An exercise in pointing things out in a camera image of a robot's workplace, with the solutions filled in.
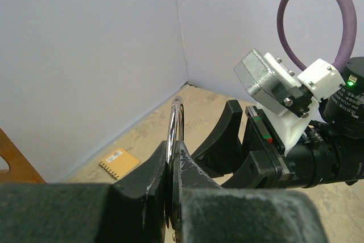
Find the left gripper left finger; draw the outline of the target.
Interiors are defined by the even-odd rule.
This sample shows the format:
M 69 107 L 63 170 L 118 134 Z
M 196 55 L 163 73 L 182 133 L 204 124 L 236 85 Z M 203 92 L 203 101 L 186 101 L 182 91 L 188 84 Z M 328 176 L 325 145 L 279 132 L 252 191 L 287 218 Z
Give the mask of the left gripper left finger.
M 113 183 L 2 184 L 2 242 L 163 242 L 166 143 Z

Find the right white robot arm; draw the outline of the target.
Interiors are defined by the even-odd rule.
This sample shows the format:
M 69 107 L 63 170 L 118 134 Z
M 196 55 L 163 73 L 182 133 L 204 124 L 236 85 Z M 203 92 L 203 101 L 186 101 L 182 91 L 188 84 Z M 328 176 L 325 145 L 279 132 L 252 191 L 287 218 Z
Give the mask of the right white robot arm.
M 350 186 L 363 179 L 363 58 L 351 58 L 342 76 L 345 85 L 319 106 L 322 121 L 311 121 L 287 153 L 264 110 L 229 100 L 194 161 L 213 178 L 230 174 L 225 188 Z

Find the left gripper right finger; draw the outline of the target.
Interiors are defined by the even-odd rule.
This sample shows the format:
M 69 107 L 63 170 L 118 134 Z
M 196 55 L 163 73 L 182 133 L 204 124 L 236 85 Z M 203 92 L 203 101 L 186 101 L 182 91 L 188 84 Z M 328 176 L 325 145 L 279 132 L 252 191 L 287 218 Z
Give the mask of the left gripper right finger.
M 224 189 L 175 144 L 171 223 L 177 242 L 328 242 L 302 192 Z

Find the silver metal keyring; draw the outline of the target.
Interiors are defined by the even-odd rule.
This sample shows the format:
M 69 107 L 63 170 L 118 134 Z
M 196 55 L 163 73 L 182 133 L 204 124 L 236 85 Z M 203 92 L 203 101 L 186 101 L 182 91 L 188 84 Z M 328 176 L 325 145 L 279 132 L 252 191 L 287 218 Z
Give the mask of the silver metal keyring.
M 181 96 L 176 96 L 171 104 L 166 144 L 166 195 L 165 217 L 167 228 L 172 228 L 171 212 L 173 198 L 173 161 L 177 141 L 184 140 L 184 105 Z

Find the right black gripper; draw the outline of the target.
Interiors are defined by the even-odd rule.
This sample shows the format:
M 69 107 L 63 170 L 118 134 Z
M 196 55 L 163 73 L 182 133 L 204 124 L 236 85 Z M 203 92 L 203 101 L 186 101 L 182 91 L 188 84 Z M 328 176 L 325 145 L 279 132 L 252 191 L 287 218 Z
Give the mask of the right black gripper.
M 235 173 L 242 165 L 252 176 L 249 188 L 311 188 L 363 179 L 363 140 L 352 139 L 327 123 L 311 121 L 297 144 L 285 153 L 285 145 L 262 109 L 246 107 L 243 142 L 238 133 L 242 108 L 228 100 L 207 138 L 192 159 L 210 177 Z

